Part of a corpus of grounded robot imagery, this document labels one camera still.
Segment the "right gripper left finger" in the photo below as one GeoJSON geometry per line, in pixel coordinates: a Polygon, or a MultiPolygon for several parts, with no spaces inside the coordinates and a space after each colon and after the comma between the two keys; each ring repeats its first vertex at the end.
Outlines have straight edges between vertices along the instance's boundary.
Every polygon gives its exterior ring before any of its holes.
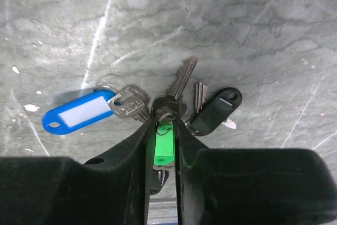
{"type": "Polygon", "coordinates": [[[155,138],[150,118],[83,164],[1,158],[1,224],[146,224],[155,138]]]}

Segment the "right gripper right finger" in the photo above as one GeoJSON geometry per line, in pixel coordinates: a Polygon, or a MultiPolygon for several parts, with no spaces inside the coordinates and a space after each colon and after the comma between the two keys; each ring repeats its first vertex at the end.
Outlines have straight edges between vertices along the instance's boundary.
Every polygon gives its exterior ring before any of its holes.
{"type": "Polygon", "coordinates": [[[324,224],[336,183],[309,149],[212,149],[173,123],[179,224],[324,224]]]}

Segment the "green key tag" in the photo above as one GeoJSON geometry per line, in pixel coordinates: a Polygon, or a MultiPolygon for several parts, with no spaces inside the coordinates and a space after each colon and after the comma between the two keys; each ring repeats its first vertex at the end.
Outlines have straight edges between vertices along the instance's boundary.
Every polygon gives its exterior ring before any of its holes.
{"type": "Polygon", "coordinates": [[[156,133],[154,165],[167,166],[174,161],[173,124],[160,125],[156,133]]]}

